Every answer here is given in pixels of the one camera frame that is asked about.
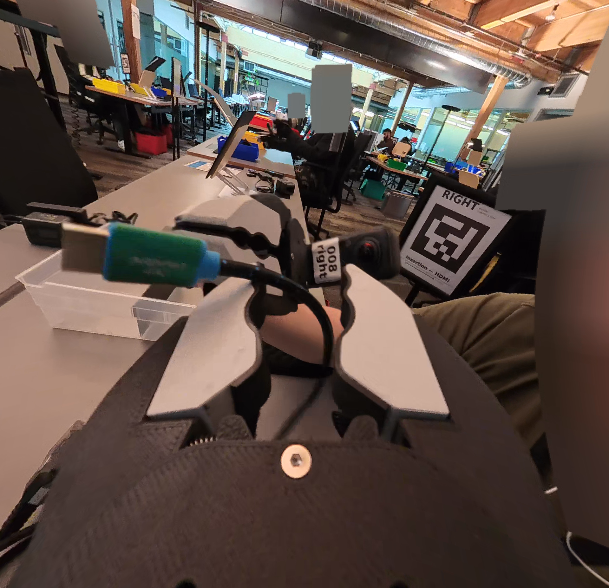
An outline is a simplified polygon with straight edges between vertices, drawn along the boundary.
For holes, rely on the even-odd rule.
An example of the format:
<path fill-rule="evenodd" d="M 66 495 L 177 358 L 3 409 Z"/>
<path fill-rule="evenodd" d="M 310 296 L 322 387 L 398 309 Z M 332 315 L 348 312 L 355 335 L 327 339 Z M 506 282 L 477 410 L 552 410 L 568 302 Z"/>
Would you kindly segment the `clear plastic bin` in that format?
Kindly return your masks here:
<path fill-rule="evenodd" d="M 156 341 L 203 299 L 198 287 L 151 287 L 63 271 L 61 257 L 57 251 L 16 276 L 55 329 Z"/>

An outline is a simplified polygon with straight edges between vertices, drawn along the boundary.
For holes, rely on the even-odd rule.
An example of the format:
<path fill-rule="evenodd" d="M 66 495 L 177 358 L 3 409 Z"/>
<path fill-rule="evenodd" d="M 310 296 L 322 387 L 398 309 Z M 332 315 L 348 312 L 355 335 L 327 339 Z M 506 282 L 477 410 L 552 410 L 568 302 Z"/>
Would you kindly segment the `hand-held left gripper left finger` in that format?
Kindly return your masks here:
<path fill-rule="evenodd" d="M 216 434 L 240 415 L 256 434 L 271 389 L 256 319 L 264 291 L 247 280 L 225 280 L 187 319 L 148 406 L 148 419 L 194 419 Z"/>

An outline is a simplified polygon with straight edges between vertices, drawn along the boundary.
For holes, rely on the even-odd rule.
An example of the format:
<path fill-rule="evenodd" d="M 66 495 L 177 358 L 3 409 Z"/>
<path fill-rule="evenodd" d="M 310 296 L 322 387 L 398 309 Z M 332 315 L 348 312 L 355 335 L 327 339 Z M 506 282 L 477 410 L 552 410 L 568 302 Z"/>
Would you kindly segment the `grey tilted sign board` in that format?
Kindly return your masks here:
<path fill-rule="evenodd" d="M 233 156 L 235 149 L 243 139 L 249 124 L 254 118 L 255 111 L 244 111 L 233 125 L 224 146 L 219 151 L 215 161 L 211 164 L 205 178 L 207 180 L 220 180 L 226 187 L 230 188 L 235 195 L 248 195 L 250 189 L 245 182 L 239 179 L 238 174 L 228 168 L 228 162 Z"/>

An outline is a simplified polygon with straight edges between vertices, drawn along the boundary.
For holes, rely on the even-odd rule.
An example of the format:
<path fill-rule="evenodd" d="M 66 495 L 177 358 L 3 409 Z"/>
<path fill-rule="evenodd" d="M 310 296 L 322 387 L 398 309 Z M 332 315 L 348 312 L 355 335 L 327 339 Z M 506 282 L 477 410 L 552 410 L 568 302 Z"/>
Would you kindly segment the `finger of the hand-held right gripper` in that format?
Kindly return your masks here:
<path fill-rule="evenodd" d="M 174 233 L 202 239 L 221 258 L 278 261 L 291 212 L 272 194 L 232 195 L 204 202 L 175 218 Z"/>

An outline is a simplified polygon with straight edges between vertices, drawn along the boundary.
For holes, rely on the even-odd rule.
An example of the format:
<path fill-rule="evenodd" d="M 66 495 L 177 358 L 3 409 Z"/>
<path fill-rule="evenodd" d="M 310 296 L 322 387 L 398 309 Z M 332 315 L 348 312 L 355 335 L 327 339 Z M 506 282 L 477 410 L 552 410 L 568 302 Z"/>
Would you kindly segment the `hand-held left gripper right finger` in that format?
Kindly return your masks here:
<path fill-rule="evenodd" d="M 448 420 L 448 404 L 410 307 L 356 265 L 346 265 L 343 276 L 344 329 L 334 369 L 382 411 L 381 437 L 392 438 L 402 419 Z"/>

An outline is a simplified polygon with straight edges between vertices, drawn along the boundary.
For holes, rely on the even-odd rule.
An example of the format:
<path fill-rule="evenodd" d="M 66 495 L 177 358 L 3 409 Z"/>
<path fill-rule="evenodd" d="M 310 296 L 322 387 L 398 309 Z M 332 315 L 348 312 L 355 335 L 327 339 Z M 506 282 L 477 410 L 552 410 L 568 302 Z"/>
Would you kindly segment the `blue storage bin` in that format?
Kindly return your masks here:
<path fill-rule="evenodd" d="M 217 154 L 227 154 L 228 151 L 225 149 L 225 145 L 228 141 L 228 137 L 225 135 L 218 135 L 216 140 Z M 258 161 L 260 146 L 257 142 L 250 142 L 247 139 L 242 139 L 238 145 L 233 146 L 233 149 L 234 150 L 232 151 L 231 158 L 240 159 L 251 163 Z"/>

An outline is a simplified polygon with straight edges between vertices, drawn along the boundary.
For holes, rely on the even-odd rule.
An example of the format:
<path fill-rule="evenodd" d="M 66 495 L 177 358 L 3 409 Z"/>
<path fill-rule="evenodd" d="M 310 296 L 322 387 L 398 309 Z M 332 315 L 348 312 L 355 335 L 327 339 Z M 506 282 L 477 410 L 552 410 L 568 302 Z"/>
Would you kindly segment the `person's right hand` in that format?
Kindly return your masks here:
<path fill-rule="evenodd" d="M 324 361 L 324 334 L 313 312 L 304 304 L 283 316 L 268 316 L 259 330 L 262 340 L 307 363 Z"/>

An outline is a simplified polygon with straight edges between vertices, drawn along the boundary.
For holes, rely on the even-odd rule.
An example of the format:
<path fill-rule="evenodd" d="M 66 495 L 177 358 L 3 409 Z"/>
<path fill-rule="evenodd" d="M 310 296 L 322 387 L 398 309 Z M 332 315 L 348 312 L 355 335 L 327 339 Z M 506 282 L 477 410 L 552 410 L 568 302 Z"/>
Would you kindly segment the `grey trash can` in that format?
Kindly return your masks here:
<path fill-rule="evenodd" d="M 388 219 L 403 220 L 413 201 L 415 201 L 415 197 L 409 193 L 389 191 L 384 195 L 380 211 Z"/>

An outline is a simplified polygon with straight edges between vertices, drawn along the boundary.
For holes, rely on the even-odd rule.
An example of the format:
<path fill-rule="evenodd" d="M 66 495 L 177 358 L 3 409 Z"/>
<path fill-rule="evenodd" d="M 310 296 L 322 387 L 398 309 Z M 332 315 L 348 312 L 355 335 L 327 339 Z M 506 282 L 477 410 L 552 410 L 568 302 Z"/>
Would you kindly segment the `person's olive clothing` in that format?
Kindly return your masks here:
<path fill-rule="evenodd" d="M 468 363 L 526 446 L 544 435 L 535 357 L 535 295 L 494 293 L 413 309 Z"/>

